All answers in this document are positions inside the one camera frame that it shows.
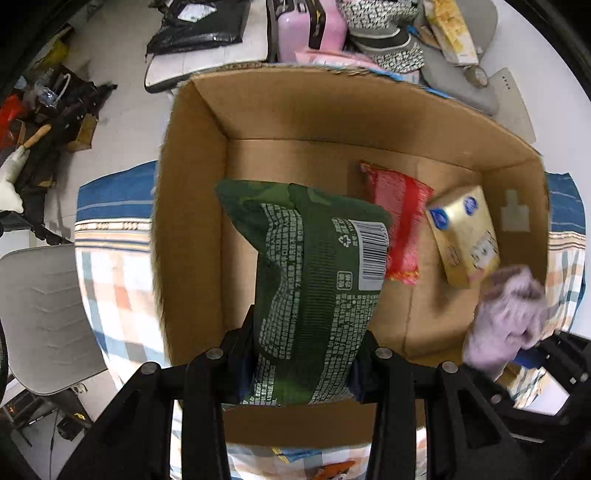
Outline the yellow paper package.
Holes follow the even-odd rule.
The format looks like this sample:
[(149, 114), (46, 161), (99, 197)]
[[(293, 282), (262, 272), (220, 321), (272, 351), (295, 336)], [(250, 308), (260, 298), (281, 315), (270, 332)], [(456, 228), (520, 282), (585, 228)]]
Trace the yellow paper package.
[(425, 0), (425, 16), (446, 60), (456, 66), (479, 63), (477, 51), (455, 0)]

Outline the black plastic bag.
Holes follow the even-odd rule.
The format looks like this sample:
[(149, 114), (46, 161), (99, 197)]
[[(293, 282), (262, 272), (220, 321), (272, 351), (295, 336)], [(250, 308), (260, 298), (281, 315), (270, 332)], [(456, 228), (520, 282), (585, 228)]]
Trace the black plastic bag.
[(151, 1), (162, 15), (160, 28), (146, 46), (147, 55), (185, 53), (242, 42), (249, 1)]

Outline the white chair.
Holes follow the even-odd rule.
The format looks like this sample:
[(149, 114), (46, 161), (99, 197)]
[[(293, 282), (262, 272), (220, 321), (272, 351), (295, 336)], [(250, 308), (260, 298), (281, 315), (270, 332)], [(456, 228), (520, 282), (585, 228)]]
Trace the white chair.
[(153, 56), (144, 75), (144, 89), (155, 94), (176, 87), (191, 75), (218, 67), (266, 61), (270, 53), (266, 1), (250, 2), (242, 42), (213, 49)]

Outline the yellow tissue pack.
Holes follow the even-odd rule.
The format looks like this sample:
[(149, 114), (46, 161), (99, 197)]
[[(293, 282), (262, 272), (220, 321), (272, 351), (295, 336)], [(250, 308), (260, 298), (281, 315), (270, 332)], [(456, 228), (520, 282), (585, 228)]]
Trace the yellow tissue pack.
[(450, 285), (473, 288), (498, 268), (497, 236), (480, 185), (439, 196), (427, 206), (426, 216)]

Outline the patterned tote bag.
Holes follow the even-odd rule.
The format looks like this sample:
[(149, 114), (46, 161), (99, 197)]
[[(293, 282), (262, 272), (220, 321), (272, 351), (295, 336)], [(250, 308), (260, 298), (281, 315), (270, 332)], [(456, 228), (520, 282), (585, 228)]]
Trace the patterned tote bag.
[(337, 1), (353, 43), (380, 68), (406, 75), (425, 65), (421, 45), (409, 28), (420, 11), (420, 1)]

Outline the green snack bag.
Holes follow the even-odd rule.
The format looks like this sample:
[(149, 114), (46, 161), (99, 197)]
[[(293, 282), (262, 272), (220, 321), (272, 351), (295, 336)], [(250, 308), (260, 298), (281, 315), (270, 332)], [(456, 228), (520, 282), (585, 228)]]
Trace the green snack bag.
[(385, 281), (390, 216), (294, 183), (224, 179), (215, 193), (257, 252), (256, 370), (242, 403), (351, 398), (346, 379)]

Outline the red snack bag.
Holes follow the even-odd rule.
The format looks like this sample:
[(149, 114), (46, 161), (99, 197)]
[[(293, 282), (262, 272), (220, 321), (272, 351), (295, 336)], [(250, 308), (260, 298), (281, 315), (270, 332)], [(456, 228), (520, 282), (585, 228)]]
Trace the red snack bag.
[(391, 217), (386, 277), (415, 285), (420, 277), (419, 233), (433, 189), (406, 174), (366, 161), (361, 162), (361, 171), (366, 176), (370, 202)]

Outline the plaid checkered tablecloth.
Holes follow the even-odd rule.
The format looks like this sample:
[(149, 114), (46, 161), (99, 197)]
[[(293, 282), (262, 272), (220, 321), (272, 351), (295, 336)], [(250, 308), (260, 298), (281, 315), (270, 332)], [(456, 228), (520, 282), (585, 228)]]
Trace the plaid checkered tablecloth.
[[(117, 389), (141, 364), (168, 367), (152, 289), (149, 234), (157, 164), (154, 161), (80, 187), (75, 258), (83, 304)], [(586, 217), (572, 177), (550, 173), (550, 257), (547, 298), (551, 330), (570, 330), (585, 293)], [(332, 449), (273, 449), (228, 445), (235, 479), (311, 479), (322, 467), (349, 466), (346, 478), (366, 476), (367, 444)]]

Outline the tape roll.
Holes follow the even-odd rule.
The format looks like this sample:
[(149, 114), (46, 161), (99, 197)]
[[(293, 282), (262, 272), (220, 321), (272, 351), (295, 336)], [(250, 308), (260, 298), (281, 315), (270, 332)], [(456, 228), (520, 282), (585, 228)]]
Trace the tape roll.
[(466, 80), (475, 88), (484, 89), (489, 85), (487, 73), (479, 65), (471, 65), (464, 68)]

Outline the grey chair with clutter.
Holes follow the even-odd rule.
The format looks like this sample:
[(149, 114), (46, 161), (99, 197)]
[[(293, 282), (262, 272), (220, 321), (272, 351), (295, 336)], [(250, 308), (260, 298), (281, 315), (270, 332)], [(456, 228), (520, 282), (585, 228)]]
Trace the grey chair with clutter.
[[(498, 24), (498, 12), (492, 1), (457, 1), (465, 22), (472, 36), (479, 63), (486, 53)], [(423, 80), (431, 88), (493, 116), (498, 111), (497, 97), (493, 87), (484, 89), (472, 86), (464, 76), (464, 68), (456, 66), (446, 60), (425, 16), (423, 1), (420, 11), (415, 18), (414, 27), (418, 32), (418, 42), (421, 45), (425, 65), (421, 69)]]

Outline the open cardboard box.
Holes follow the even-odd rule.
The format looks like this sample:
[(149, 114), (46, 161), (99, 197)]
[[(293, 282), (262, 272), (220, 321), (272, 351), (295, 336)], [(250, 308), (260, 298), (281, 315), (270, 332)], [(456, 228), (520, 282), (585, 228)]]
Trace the open cardboard box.
[(385, 278), (388, 220), (370, 202), (366, 162), (438, 196), (481, 187), (502, 263), (546, 277), (541, 157), (488, 117), (374, 73), (259, 66), (193, 77), (161, 150), (153, 272), (175, 365), (256, 313), (259, 370), (252, 402), (224, 414), (230, 443), (368, 442), (375, 408), (346, 389), (366, 333), (419, 364), (461, 358), (479, 291), (448, 283), (425, 219), (418, 283)]

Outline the red plastic bag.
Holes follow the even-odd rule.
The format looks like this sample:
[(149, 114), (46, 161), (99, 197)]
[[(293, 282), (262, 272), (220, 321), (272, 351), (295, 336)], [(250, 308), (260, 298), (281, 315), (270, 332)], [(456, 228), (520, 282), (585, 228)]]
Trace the red plastic bag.
[(4, 101), (0, 111), (0, 141), (2, 148), (14, 144), (9, 134), (10, 125), (14, 120), (25, 116), (26, 112), (27, 109), (17, 94), (10, 95)]

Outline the orange cartoon snack bag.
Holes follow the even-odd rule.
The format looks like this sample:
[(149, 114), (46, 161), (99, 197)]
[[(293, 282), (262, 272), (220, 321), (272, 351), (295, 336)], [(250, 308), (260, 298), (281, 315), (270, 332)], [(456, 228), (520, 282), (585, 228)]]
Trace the orange cartoon snack bag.
[(318, 468), (312, 480), (345, 480), (355, 461), (332, 463)]

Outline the white goose plush toy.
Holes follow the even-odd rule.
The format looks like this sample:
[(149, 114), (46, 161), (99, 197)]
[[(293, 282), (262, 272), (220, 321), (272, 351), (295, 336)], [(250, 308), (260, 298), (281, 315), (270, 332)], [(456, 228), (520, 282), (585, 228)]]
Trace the white goose plush toy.
[(0, 168), (0, 209), (1, 211), (24, 212), (23, 200), (16, 192), (15, 182), (18, 179), (24, 165), (29, 157), (29, 150), (45, 135), (52, 126), (43, 125), (24, 144), (20, 145), (4, 161)]

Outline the purple soft cloth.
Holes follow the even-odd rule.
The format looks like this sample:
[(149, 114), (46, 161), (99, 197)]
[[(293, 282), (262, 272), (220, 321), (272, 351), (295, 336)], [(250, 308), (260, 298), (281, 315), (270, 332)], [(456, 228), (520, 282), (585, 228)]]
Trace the purple soft cloth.
[(481, 289), (462, 359), (495, 381), (520, 350), (541, 339), (548, 320), (544, 286), (526, 265), (503, 267)]

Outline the pink suitcase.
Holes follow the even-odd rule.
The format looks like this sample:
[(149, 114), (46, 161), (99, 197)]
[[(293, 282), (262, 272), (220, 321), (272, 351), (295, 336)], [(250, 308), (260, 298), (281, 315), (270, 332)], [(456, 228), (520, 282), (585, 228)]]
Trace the pink suitcase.
[(305, 50), (342, 51), (348, 26), (334, 0), (273, 1), (281, 63)]

